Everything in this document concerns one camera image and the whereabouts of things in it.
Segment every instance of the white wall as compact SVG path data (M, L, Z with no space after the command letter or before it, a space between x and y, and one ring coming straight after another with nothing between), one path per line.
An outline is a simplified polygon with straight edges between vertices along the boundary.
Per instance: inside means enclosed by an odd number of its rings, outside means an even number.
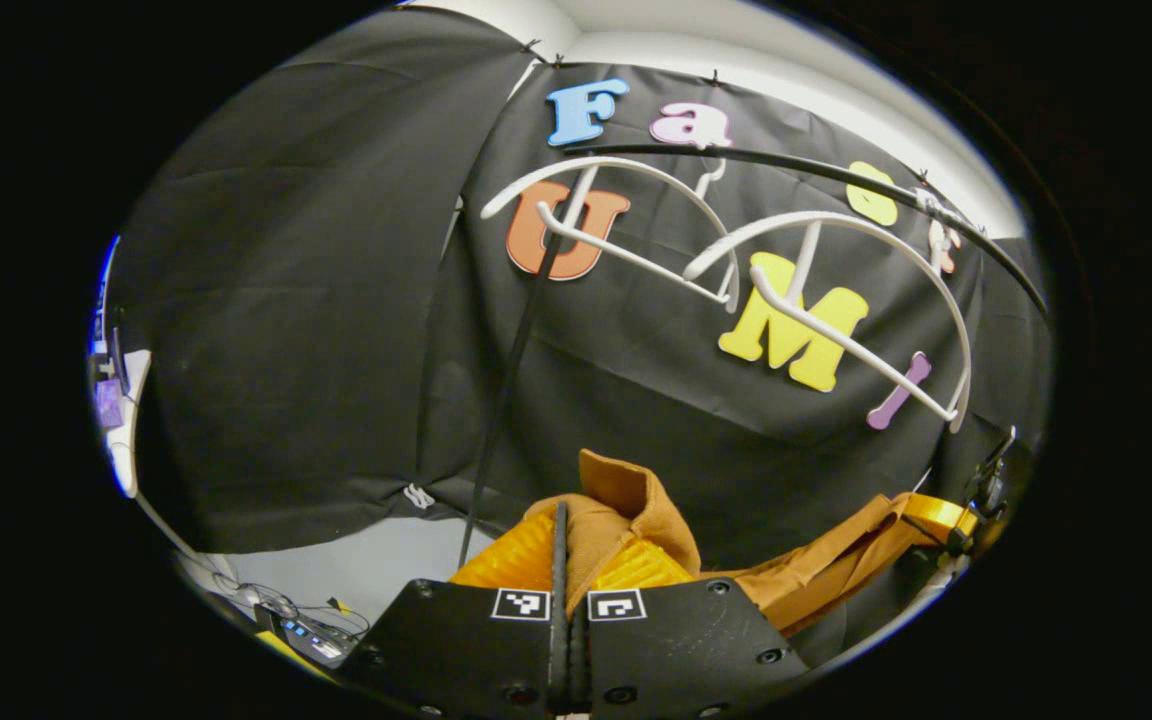
M417 0L483 18L547 59L644 65L776 97L874 142L993 237L1018 205L955 127L886 73L789 18L740 0Z

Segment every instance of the yellow letter m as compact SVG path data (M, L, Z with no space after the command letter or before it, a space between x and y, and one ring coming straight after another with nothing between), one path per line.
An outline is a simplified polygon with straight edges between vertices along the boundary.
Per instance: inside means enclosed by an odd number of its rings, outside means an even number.
M763 268L763 272L767 273L768 282L782 296L790 290L794 263L771 252L755 252L750 264ZM796 297L795 302L797 306L803 306L803 296ZM869 314L869 303L855 291L836 287L812 305L809 313L850 338L851 332L856 329L856 323ZM819 392L833 389L836 382L833 373L844 351L842 346L824 338L803 323L797 323L790 316L772 309L758 290L750 291L749 302L740 317L740 323L736 324L736 329L723 333L718 339L718 347L725 353L744 357L745 361L757 361L763 356L764 329L768 336L768 366L780 367L806 347L803 357L790 364L790 378Z

